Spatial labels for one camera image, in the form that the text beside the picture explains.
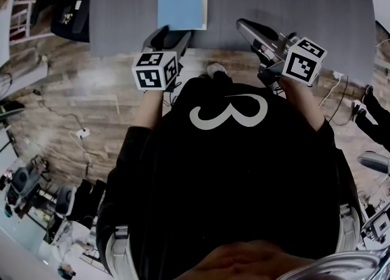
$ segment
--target person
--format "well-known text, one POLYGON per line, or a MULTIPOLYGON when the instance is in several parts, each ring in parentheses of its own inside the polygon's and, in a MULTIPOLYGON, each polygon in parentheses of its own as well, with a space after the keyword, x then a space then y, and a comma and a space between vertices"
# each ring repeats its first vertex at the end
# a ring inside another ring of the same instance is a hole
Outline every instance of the person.
POLYGON ((390 152, 390 113, 382 108, 374 96, 374 88, 371 85, 366 87, 363 97, 359 101, 354 101, 355 106, 352 113, 356 125, 368 135, 374 142, 383 145, 390 152), (367 111, 372 115, 378 124, 373 124, 367 117, 367 111))
POLYGON ((234 84, 220 64, 207 71, 165 116, 163 92, 144 94, 99 209, 103 264, 117 226, 128 226, 140 279, 230 279, 256 259, 275 279, 272 257, 284 272, 334 253, 344 193, 360 207, 308 87, 281 78, 285 99, 234 84))
POLYGON ((76 274, 72 266, 75 266, 84 251, 93 248, 87 239, 105 186, 104 182, 97 180, 91 192, 92 184, 83 179, 76 191, 71 214, 66 220, 56 221, 54 224, 57 225, 59 222, 60 227, 52 243, 52 254, 60 263, 57 271, 63 279, 71 279, 76 274))
POLYGON ((5 204, 5 207, 4 207, 4 213, 8 218, 12 217, 12 215, 13 215, 12 209, 7 203, 5 204))

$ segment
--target forearm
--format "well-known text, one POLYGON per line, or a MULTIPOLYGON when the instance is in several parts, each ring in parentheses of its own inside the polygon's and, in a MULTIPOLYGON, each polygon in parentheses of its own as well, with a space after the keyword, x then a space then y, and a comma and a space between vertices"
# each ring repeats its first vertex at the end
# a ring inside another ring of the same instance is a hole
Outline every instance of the forearm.
POLYGON ((163 115, 164 92, 158 90, 147 91, 142 99, 135 118, 134 126, 153 129, 163 115))
POLYGON ((282 77, 279 86, 285 91, 286 99, 306 118, 310 126, 318 131, 325 117, 310 89, 305 84, 288 77, 282 77))

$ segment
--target shoe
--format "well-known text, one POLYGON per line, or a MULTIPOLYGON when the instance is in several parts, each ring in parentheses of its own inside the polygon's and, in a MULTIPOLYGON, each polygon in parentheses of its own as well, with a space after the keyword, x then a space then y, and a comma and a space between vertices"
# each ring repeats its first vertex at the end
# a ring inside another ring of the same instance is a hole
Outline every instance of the shoe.
POLYGON ((366 86, 366 89, 364 90, 364 94, 363 94, 363 96, 361 97, 361 99, 360 99, 360 101, 362 102, 362 103, 364 103, 364 98, 368 95, 368 94, 374 94, 374 88, 373 88, 373 86, 371 86, 371 85, 367 85, 366 86))
POLYGON ((367 114, 366 106, 361 103, 359 100, 352 101, 353 109, 352 109, 352 120, 355 121, 358 115, 367 114))
POLYGON ((209 75, 211 79, 214 79, 215 72, 224 72, 227 75, 226 69, 219 63, 213 63, 207 67, 207 75, 209 75))

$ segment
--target white logo on shirt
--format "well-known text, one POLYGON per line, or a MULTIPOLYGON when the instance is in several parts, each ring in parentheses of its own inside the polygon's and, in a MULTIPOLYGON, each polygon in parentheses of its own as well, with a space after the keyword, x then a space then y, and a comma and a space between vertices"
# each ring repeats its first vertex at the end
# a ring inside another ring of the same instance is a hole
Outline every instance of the white logo on shirt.
POLYGON ((267 114, 267 110, 268 110, 267 101, 262 96, 252 95, 252 94, 234 95, 228 97, 237 97, 237 96, 246 96, 246 97, 251 97, 254 100, 257 100, 260 106, 260 110, 258 111, 258 113, 255 116, 246 117, 245 115, 239 113, 230 103, 225 109, 225 111, 223 111, 216 118, 213 118, 212 120, 202 120, 199 118, 200 107, 195 107, 190 112, 191 122, 194 124, 195 127, 203 131, 209 131, 210 129, 217 128, 219 125, 225 123, 225 121, 230 116, 232 116, 239 124, 245 127, 256 126, 264 119, 264 117, 267 114))

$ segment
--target black sleeve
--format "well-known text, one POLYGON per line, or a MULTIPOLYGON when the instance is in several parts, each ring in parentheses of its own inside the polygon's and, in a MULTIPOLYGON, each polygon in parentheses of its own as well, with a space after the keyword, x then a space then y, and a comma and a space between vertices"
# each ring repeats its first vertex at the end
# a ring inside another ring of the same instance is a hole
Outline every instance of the black sleeve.
POLYGON ((136 190, 132 179, 136 177, 141 153, 151 130, 144 127, 130 127, 127 131, 115 168, 108 175, 105 197, 98 212, 96 244, 100 260, 108 270, 105 247, 118 225, 128 225, 129 197, 136 190))
POLYGON ((340 149, 335 145, 335 133, 333 132, 332 127, 329 125, 328 121, 324 121, 321 128, 317 131, 317 136, 324 146, 329 146, 332 157, 335 160, 338 180, 339 180, 339 202, 340 204, 350 204, 358 212, 360 225, 363 224, 363 219, 361 217, 361 209, 358 198, 358 190, 353 179, 353 175, 349 165, 347 163, 346 157, 340 149))

